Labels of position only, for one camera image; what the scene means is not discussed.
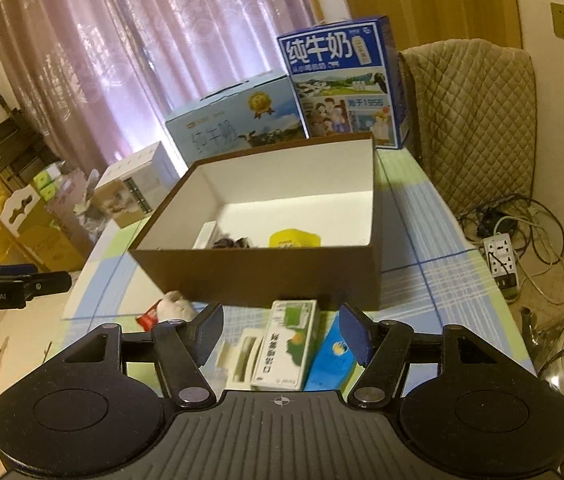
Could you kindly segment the white knitted cloth pouch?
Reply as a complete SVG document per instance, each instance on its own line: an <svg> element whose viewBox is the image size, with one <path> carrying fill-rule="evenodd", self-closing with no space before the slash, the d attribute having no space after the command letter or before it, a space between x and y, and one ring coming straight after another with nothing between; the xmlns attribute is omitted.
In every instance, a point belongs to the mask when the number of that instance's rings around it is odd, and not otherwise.
<svg viewBox="0 0 564 480"><path fill-rule="evenodd" d="M195 318L196 312L190 301L181 292L174 290L157 303L156 315L160 323L172 320L190 322Z"/></svg>

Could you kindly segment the blue white ointment tube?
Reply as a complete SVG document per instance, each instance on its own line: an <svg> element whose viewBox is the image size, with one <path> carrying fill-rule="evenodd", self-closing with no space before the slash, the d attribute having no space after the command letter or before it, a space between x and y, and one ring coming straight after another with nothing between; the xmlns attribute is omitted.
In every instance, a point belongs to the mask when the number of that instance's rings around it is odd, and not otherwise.
<svg viewBox="0 0 564 480"><path fill-rule="evenodd" d="M314 356L304 390L342 390L355 365L355 357L340 333L340 318L337 316Z"/></svg>

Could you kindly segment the white plastic hair claw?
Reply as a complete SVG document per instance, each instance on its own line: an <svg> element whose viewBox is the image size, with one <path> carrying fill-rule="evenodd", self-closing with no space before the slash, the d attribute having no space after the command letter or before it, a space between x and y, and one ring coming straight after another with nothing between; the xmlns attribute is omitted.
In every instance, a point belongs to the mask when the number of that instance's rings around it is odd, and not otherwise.
<svg viewBox="0 0 564 480"><path fill-rule="evenodd" d="M250 390L264 331L246 328L236 344L224 341L216 365L227 373L226 389Z"/></svg>

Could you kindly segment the green white medicine box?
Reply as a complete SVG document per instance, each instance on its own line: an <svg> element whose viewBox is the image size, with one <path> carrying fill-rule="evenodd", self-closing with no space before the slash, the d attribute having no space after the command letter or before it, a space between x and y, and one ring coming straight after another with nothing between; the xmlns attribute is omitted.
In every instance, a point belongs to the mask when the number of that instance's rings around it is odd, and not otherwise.
<svg viewBox="0 0 564 480"><path fill-rule="evenodd" d="M302 391L319 325L317 300L278 300L270 309L250 385L259 391Z"/></svg>

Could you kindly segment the long white medicine box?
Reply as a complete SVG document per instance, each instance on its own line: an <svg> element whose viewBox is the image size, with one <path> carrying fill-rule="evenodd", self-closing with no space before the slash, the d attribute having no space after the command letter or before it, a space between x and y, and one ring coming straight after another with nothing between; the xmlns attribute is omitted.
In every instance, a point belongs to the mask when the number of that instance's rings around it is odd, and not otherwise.
<svg viewBox="0 0 564 480"><path fill-rule="evenodd" d="M223 237L224 232L222 232L218 223L216 221L207 221L202 225L200 232L198 232L193 249L213 248L218 240Z"/></svg>

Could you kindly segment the red candy packet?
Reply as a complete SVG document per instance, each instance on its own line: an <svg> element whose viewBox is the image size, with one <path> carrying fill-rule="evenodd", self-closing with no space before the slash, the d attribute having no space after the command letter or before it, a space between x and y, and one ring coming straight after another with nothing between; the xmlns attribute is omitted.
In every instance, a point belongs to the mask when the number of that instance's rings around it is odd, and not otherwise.
<svg viewBox="0 0 564 480"><path fill-rule="evenodd" d="M158 323L157 306L149 307L144 313L136 317L136 322L145 332L149 332Z"/></svg>

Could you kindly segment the brown cardboard carton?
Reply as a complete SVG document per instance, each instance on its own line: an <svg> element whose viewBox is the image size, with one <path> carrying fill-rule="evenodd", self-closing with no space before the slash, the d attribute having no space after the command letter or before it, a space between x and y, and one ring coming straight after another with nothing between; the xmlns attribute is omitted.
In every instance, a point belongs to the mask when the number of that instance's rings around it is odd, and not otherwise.
<svg viewBox="0 0 564 480"><path fill-rule="evenodd" d="M26 254L48 271L79 271L86 262L31 185L14 191L5 201L0 222Z"/></svg>

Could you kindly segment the plaid green blue tablecloth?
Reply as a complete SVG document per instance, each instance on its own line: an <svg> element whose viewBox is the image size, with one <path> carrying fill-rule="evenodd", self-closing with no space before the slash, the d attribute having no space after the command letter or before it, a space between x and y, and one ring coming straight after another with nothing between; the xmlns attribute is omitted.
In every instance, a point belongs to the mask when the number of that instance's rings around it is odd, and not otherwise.
<svg viewBox="0 0 564 480"><path fill-rule="evenodd" d="M376 320L397 320L419 333L438 334L463 325L532 370L509 306L477 248L406 150L378 150L383 199L381 307ZM142 222L110 223L75 278L50 348L66 348L102 323L136 332L137 316L160 299L160 291L128 248Z"/></svg>

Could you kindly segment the beige product box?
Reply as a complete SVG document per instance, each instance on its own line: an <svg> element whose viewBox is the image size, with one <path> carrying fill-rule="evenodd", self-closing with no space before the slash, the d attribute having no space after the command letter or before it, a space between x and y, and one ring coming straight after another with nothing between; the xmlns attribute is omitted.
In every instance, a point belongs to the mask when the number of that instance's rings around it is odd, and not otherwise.
<svg viewBox="0 0 564 480"><path fill-rule="evenodd" d="M152 214L178 180L163 144L157 142L111 164L92 198L122 229Z"/></svg>

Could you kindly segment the black folding trolley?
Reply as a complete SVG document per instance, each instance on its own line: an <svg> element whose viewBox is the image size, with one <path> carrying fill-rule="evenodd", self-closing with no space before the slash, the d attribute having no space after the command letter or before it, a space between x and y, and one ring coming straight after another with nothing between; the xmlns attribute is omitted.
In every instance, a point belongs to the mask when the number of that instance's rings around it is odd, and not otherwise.
<svg viewBox="0 0 564 480"><path fill-rule="evenodd" d="M28 185L60 158L19 108L9 108L0 94L5 120L0 122L0 181L11 192Z"/></svg>

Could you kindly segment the yellow packet in box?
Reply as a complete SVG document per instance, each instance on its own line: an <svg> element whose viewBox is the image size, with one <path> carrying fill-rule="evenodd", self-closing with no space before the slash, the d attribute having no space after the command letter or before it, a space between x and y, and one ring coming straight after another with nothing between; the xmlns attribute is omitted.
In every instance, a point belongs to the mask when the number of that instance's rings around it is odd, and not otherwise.
<svg viewBox="0 0 564 480"><path fill-rule="evenodd" d="M320 247L321 237L298 229L274 232L269 238L270 248L311 248Z"/></svg>

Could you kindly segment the white power strip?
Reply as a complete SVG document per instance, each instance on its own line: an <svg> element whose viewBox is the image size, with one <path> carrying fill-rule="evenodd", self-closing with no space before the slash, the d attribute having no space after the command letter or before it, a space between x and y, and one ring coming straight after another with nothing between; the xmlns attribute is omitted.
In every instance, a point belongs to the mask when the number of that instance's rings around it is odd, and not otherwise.
<svg viewBox="0 0 564 480"><path fill-rule="evenodd" d="M490 274L504 299L514 301L520 294L521 280L510 235L503 233L484 238L483 250Z"/></svg>

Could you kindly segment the brown cardboard storage box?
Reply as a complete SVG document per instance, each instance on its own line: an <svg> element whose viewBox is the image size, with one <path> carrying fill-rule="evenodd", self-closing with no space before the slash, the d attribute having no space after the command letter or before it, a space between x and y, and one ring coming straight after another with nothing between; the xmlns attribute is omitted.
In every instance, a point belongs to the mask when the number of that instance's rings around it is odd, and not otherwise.
<svg viewBox="0 0 564 480"><path fill-rule="evenodd" d="M193 249L202 225L224 237ZM298 229L320 247L270 248ZM192 301L265 307L278 299L380 303L382 196L369 133L252 148L194 162L129 251L162 291Z"/></svg>

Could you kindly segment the pink window curtain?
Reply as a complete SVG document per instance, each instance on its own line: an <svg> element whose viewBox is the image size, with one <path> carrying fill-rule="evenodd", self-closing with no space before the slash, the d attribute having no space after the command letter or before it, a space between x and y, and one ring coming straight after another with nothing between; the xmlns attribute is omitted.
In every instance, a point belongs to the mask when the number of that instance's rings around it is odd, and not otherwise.
<svg viewBox="0 0 564 480"><path fill-rule="evenodd" d="M308 0L0 0L0 61L62 159L103 170L186 103L281 64Z"/></svg>

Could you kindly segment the dark blue milk carton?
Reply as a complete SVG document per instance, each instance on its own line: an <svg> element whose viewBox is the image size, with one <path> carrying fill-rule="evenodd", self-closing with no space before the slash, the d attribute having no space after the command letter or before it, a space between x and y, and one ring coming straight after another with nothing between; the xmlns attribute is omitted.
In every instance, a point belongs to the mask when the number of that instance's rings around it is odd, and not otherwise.
<svg viewBox="0 0 564 480"><path fill-rule="evenodd" d="M311 136L370 133L399 150L407 109L389 18L358 18L278 38L286 72Z"/></svg>

